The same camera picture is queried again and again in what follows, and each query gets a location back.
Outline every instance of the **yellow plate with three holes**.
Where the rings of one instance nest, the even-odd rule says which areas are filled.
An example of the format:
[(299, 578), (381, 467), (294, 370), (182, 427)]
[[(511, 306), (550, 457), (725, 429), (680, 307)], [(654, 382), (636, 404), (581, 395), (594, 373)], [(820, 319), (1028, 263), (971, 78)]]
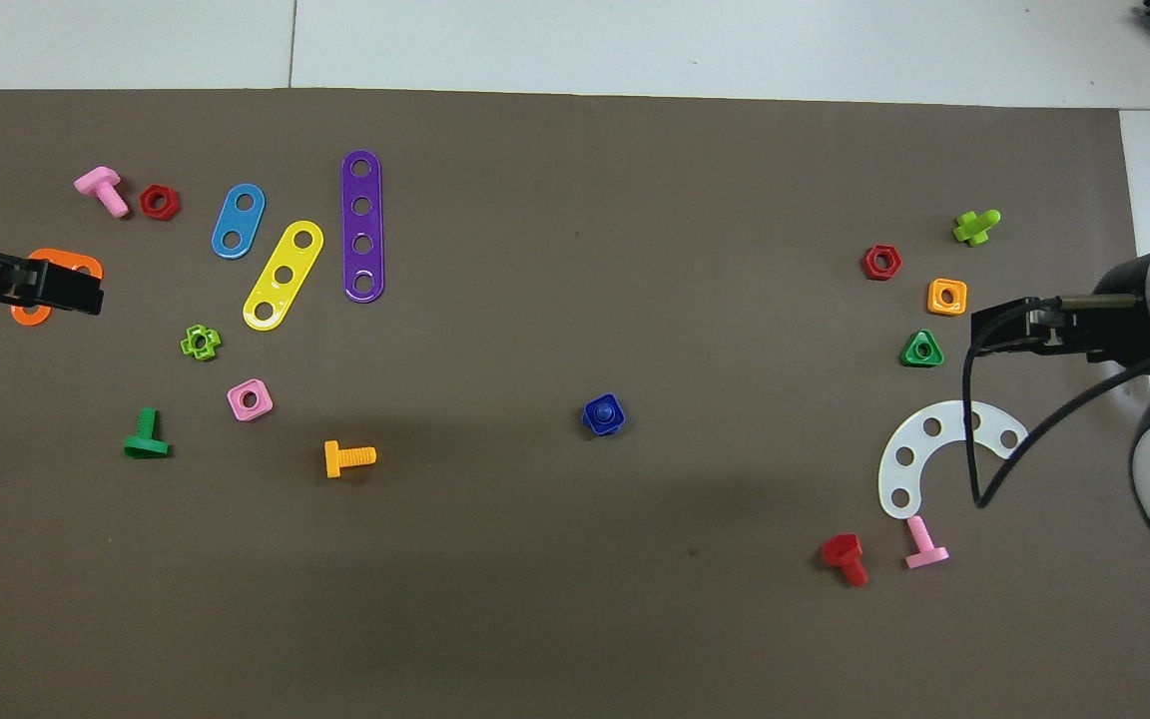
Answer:
[[(297, 236), (301, 234), (309, 237), (307, 246), (300, 246), (296, 242)], [(277, 240), (274, 254), (269, 257), (269, 263), (264, 265), (264, 271), (260, 273), (259, 281), (255, 281), (255, 286), (243, 305), (246, 327), (269, 331), (283, 323), (286, 311), (291, 309), (291, 301), (296, 299), (300, 285), (309, 275), (309, 269), (314, 268), (314, 260), (319, 259), (323, 243), (322, 228), (319, 224), (310, 223), (309, 220), (288, 224), (283, 239)]]

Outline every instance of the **black cable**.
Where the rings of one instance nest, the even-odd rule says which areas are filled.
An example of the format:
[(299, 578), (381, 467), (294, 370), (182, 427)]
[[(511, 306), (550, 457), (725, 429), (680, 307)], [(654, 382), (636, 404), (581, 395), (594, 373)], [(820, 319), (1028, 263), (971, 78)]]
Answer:
[(961, 421), (966, 428), (966, 464), (971, 467), (971, 497), (975, 505), (979, 504), (979, 466), (973, 453), (973, 400), (971, 398), (971, 374), (973, 373), (973, 361), (982, 350), (982, 345), (1004, 323), (1013, 322), (1014, 319), (1023, 314), (1036, 313), (1041, 309), (1058, 309), (1063, 300), (1058, 297), (1051, 299), (1028, 299), (1025, 304), (1011, 306), (1004, 313), (997, 314), (991, 322), (982, 327), (971, 342), (971, 350), (966, 351), (966, 359), (961, 367)]
[[(1028, 311), (1028, 313), (1030, 313), (1030, 311), (1034, 309), (1049, 308), (1049, 306), (1046, 305), (1051, 304), (1051, 301), (1058, 304), (1059, 299), (1056, 297), (1055, 299), (1033, 300), (1028, 301), (1028, 304), (1022, 306), (1014, 306), (1014, 309), (1017, 311), (1026, 309)], [(996, 318), (994, 322), (986, 324), (986, 327), (982, 328), (981, 331), (979, 331), (979, 336), (976, 337), (975, 341), (972, 342), (971, 351), (966, 352), (966, 364), (963, 369), (963, 377), (961, 377), (963, 421), (965, 423), (965, 434), (966, 434), (966, 458), (968, 467), (971, 467), (971, 491), (973, 500), (975, 502), (975, 506), (977, 506), (977, 508), (981, 510), (984, 508), (984, 506), (988, 506), (989, 503), (991, 503), (991, 499), (994, 499), (994, 496), (996, 495), (996, 490), (999, 490), (1000, 483), (1005, 482), (1005, 477), (1010, 476), (1010, 473), (1012, 473), (1014, 466), (1018, 465), (1018, 461), (1022, 459), (1023, 456), (1027, 454), (1027, 451), (1030, 450), (1033, 445), (1035, 445), (1036, 442), (1040, 441), (1040, 438), (1042, 438), (1046, 433), (1049, 433), (1051, 428), (1055, 428), (1056, 424), (1063, 422), (1063, 420), (1067, 419), (1070, 414), (1075, 413), (1076, 410), (1081, 408), (1081, 406), (1089, 404), (1089, 401), (1092, 400), (1095, 397), (1103, 396), (1105, 395), (1105, 392), (1109, 392), (1114, 388), (1121, 387), (1124, 385), (1124, 383), (1132, 381), (1132, 378), (1150, 373), (1150, 357), (1149, 357), (1149, 359), (1141, 360), (1141, 362), (1137, 362), (1132, 367), (1122, 369), (1121, 373), (1117, 373), (1113, 376), (1110, 376), (1109, 378), (1106, 378), (1106, 381), (1096, 383), (1094, 387), (1086, 389), (1086, 391), (1082, 391), (1081, 395), (1076, 395), (1075, 397), (1073, 397), (1072, 400), (1067, 401), (1067, 404), (1059, 406), (1058, 410), (1055, 410), (1053, 413), (1050, 413), (1049, 418), (1041, 420), (1041, 423), (1036, 424), (1036, 428), (1033, 428), (1033, 431), (1028, 433), (1027, 437), (1023, 437), (1023, 442), (1019, 443), (1019, 445), (1014, 448), (1014, 451), (1012, 451), (1009, 458), (1003, 461), (1000, 468), (996, 469), (994, 479), (991, 479), (991, 481), (988, 482), (988, 487), (986, 488), (984, 491), (982, 491), (982, 495), (980, 495), (979, 469), (977, 466), (975, 465), (975, 451), (973, 451), (973, 420), (972, 420), (972, 400), (971, 400), (972, 365), (973, 360), (975, 360), (975, 355), (977, 354), (979, 347), (982, 346), (982, 343), (987, 342), (987, 337), (989, 336), (989, 334), (994, 332), (996, 327), (999, 327), (999, 324), (1003, 323), (999, 322), (999, 320), (1004, 319), (1004, 321), (1007, 322), (1009, 320), (1013, 319), (1013, 315), (1011, 315), (1010, 318), (1005, 318), (1006, 314), (1010, 313), (998, 315), (998, 318)]]

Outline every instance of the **blue toy piece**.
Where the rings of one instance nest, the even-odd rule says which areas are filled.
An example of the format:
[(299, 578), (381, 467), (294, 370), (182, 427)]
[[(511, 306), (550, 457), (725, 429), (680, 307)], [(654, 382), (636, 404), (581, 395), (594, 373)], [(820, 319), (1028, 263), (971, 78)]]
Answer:
[(593, 435), (613, 435), (623, 426), (624, 410), (615, 396), (603, 395), (584, 405), (584, 427), (592, 429)]
[[(243, 209), (238, 207), (241, 197), (250, 197), (252, 205)], [(235, 185), (224, 196), (220, 207), (220, 216), (215, 219), (215, 229), (210, 231), (210, 250), (225, 260), (237, 260), (250, 252), (255, 242), (255, 231), (260, 229), (260, 219), (264, 215), (264, 192), (251, 183)], [(238, 237), (235, 246), (224, 246), (224, 236), (233, 234)]]

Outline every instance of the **red hexagonal nut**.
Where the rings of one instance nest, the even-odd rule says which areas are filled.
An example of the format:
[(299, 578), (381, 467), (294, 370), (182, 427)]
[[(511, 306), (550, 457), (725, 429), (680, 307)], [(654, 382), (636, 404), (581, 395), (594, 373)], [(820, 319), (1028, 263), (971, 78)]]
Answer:
[(900, 266), (904, 266), (904, 259), (899, 258), (894, 245), (874, 245), (864, 254), (864, 274), (871, 281), (889, 281)]
[(179, 211), (179, 193), (164, 184), (151, 184), (140, 193), (140, 213), (145, 217), (170, 220)]

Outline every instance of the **toy part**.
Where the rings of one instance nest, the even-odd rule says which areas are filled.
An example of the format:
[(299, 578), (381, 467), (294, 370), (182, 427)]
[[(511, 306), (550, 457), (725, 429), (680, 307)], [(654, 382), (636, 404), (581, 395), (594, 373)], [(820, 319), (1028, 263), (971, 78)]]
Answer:
[(921, 518), (908, 518), (907, 529), (912, 533), (912, 541), (917, 542), (918, 550), (917, 554), (904, 559), (904, 561), (907, 561), (908, 569), (926, 567), (927, 564), (935, 564), (935, 561), (943, 561), (949, 558), (946, 549), (935, 546), (935, 541), (931, 541), (930, 533), (926, 529), (926, 522)]
[[(307, 237), (306, 246), (298, 245), (300, 237)], [(309, 220), (288, 224), (283, 239), (277, 240), (274, 254), (264, 265), (264, 271), (260, 273), (251, 295), (246, 296), (246, 304), (243, 305), (246, 327), (269, 331), (283, 323), (286, 311), (291, 309), (291, 303), (300, 292), (300, 285), (305, 283), (309, 269), (314, 268), (314, 260), (322, 252), (323, 242), (322, 228)]]
[(921, 330), (907, 341), (904, 354), (899, 355), (899, 362), (907, 367), (938, 367), (943, 364), (943, 351), (940, 350), (940, 343), (935, 342), (930, 330)]
[(123, 182), (117, 173), (100, 165), (99, 168), (91, 169), (86, 176), (74, 181), (74, 190), (83, 192), (87, 197), (94, 197), (115, 217), (123, 217), (129, 213), (126, 201), (118, 197), (114, 185)]
[[(973, 413), (979, 418), (975, 443), (1002, 459), (1007, 459), (1014, 446), (1027, 437), (1027, 429), (1003, 410), (975, 401)], [(881, 508), (895, 519), (908, 519), (917, 514), (921, 510), (921, 469), (941, 446), (964, 442), (965, 438), (959, 399), (927, 406), (904, 420), (881, 452), (881, 467), (876, 473)], [(907, 504), (895, 503), (895, 492), (898, 491), (907, 492)]]
[[(60, 265), (61, 268), (74, 269), (74, 271), (82, 273), (86, 271), (89, 275), (95, 278), (105, 278), (105, 268), (102, 268), (99, 260), (95, 258), (90, 258), (86, 254), (78, 254), (77, 252), (67, 252), (64, 250), (54, 250), (51, 246), (43, 246), (40, 250), (34, 250), (29, 254), (31, 260), (46, 260), (54, 265)], [(32, 328), (34, 324), (41, 324), (47, 321), (51, 316), (51, 306), (34, 305), (32, 306), (33, 312), (29, 313), (23, 306), (12, 306), (12, 319), (15, 322), (24, 324), (24, 327)]]
[(159, 411), (146, 406), (136, 419), (136, 435), (123, 441), (123, 454), (136, 459), (154, 459), (166, 457), (171, 445), (154, 438), (154, 428), (159, 422)]
[(583, 423), (593, 430), (593, 435), (607, 436), (620, 431), (624, 419), (624, 408), (613, 395), (603, 395), (584, 405)]
[(233, 411), (233, 419), (238, 422), (251, 422), (262, 414), (268, 414), (274, 410), (274, 399), (269, 396), (269, 388), (264, 382), (246, 381), (240, 385), (229, 390), (229, 408)]
[(184, 331), (184, 339), (179, 341), (179, 351), (186, 357), (200, 362), (209, 362), (216, 358), (216, 347), (220, 346), (220, 332), (207, 328), (206, 324), (193, 324)]
[(339, 163), (339, 229), (345, 296), (375, 301), (384, 291), (384, 207), (374, 152), (355, 150)]
[(864, 274), (871, 281), (889, 281), (904, 266), (894, 245), (874, 245), (864, 254)]
[(859, 563), (864, 556), (864, 546), (858, 535), (837, 535), (822, 545), (822, 560), (829, 567), (839, 567), (850, 587), (862, 587), (867, 583), (867, 569)]
[(926, 309), (935, 314), (963, 314), (966, 311), (966, 293), (968, 288), (961, 281), (936, 277), (930, 282)]
[(151, 184), (140, 193), (140, 213), (145, 217), (170, 220), (179, 211), (179, 192), (164, 184)]
[[(241, 206), (251, 201), (251, 206)], [(220, 216), (210, 231), (210, 251), (225, 260), (237, 260), (251, 252), (255, 231), (264, 216), (264, 192), (251, 183), (236, 184), (224, 196)]]
[(1000, 213), (996, 209), (988, 209), (982, 215), (966, 213), (957, 219), (957, 227), (952, 236), (957, 242), (971, 243), (971, 246), (980, 246), (988, 242), (988, 231), (1000, 222)]
[(322, 450), (328, 459), (328, 477), (339, 479), (339, 468), (366, 467), (374, 465), (378, 456), (375, 454), (375, 446), (355, 446), (352, 450), (339, 450), (339, 442), (327, 441), (322, 443)]

